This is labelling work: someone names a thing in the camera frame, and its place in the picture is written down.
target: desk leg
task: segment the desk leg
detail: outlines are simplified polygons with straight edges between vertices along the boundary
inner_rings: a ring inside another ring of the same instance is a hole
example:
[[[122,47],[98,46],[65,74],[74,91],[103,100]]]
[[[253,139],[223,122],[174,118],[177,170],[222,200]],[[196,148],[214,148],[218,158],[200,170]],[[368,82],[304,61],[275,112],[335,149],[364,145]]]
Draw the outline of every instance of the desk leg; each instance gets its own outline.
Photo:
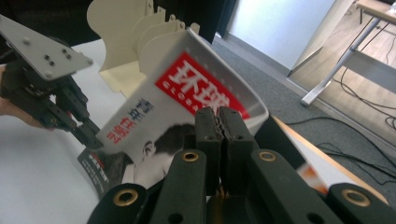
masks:
[[[310,91],[302,100],[301,104],[304,106],[309,106],[312,102],[324,91],[324,89],[331,83],[332,77],[338,72],[338,70],[344,65],[344,63],[353,55],[358,46],[363,42],[363,40],[369,35],[374,28],[379,24],[381,20],[375,18],[372,24],[361,34],[361,36],[356,40],[356,43],[350,47],[350,49],[344,54],[344,56],[338,61],[335,67],[312,91]]]

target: wooden desk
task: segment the wooden desk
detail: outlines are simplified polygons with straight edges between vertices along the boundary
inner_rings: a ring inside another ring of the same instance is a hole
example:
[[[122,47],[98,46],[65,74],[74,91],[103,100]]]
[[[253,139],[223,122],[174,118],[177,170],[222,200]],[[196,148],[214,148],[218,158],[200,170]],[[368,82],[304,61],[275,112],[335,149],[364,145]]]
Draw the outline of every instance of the wooden desk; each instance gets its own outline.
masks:
[[[358,50],[359,45],[363,40],[374,30],[374,28],[381,22],[386,21],[391,24],[396,24],[396,14],[390,14],[390,5],[376,0],[360,0],[356,6],[363,9],[366,14],[375,17],[374,21],[368,28],[358,37],[350,49],[341,57],[340,61],[335,65],[332,71],[302,100],[301,103],[305,106],[311,103],[325,90],[331,83],[332,77],[338,70],[345,66],[352,71],[366,77],[376,84],[396,92],[396,70],[385,63],[362,53]]]

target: gray floor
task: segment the gray floor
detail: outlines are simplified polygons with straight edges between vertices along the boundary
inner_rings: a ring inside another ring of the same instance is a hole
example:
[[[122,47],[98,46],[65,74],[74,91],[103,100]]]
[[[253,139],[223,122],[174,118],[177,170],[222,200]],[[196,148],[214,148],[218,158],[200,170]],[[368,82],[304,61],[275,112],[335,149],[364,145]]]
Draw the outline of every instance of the gray floor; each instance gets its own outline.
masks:
[[[388,155],[384,157],[366,137],[372,139],[376,145],[382,148],[381,151],[392,151],[394,148],[390,148],[359,124],[345,118],[337,110],[323,102],[309,107],[302,106],[300,100],[306,92],[289,82],[287,71],[271,63],[271,60],[268,60],[265,55],[231,35],[224,38],[216,37],[212,48],[260,95],[270,113],[282,121],[292,123],[312,118],[336,118],[352,125],[354,129],[366,135],[361,135],[342,122],[328,119],[315,119],[298,125],[290,125],[312,144],[322,148],[325,152],[334,150],[340,153],[341,150],[343,153],[369,163],[380,164],[385,166],[385,169],[393,176],[396,175],[396,167],[388,161],[390,157]],[[338,156],[333,158],[382,193],[389,200],[389,204],[396,209],[395,178],[384,175],[361,162],[357,163]]]

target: white table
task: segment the white table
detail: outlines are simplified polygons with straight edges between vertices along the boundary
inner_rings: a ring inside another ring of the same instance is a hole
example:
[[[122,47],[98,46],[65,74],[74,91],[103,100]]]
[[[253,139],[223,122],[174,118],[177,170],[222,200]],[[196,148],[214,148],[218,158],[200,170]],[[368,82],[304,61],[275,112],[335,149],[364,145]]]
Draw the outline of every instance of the white table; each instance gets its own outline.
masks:
[[[90,100],[92,120],[103,127],[125,99],[112,92],[98,75],[98,64],[105,55],[103,42],[98,40],[75,49],[94,60],[92,67],[74,78]],[[285,125],[283,128],[324,174],[326,185],[349,182],[364,186],[335,161],[312,149],[297,133]],[[86,223],[98,197],[77,161],[83,148],[71,133],[32,128],[18,119],[0,117],[0,223]]]

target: wall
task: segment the wall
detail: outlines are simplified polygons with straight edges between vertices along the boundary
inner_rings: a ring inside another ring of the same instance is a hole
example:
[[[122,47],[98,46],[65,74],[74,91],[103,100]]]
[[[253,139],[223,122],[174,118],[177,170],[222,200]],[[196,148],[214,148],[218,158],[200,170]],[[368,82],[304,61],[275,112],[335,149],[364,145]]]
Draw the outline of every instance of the wall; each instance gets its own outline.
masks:
[[[334,2],[239,0],[228,31],[292,70],[309,47]]]
[[[354,0],[335,1],[327,16],[325,17],[319,28],[316,30],[315,34],[312,36],[310,44],[307,46],[295,66],[298,66],[298,64],[302,63],[313,52],[323,47],[324,42],[330,36],[338,22],[346,14],[353,1]]]

